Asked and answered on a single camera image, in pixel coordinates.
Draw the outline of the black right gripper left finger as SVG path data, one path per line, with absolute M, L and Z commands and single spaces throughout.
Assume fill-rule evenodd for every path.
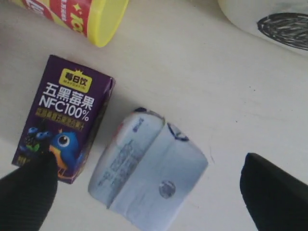
M 0 229 L 38 231 L 58 188 L 53 154 L 35 157 L 0 179 Z

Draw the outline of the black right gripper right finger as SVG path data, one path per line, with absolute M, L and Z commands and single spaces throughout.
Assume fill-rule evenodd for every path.
M 248 153 L 240 191 L 259 231 L 306 231 L 308 186 L 269 160 Z

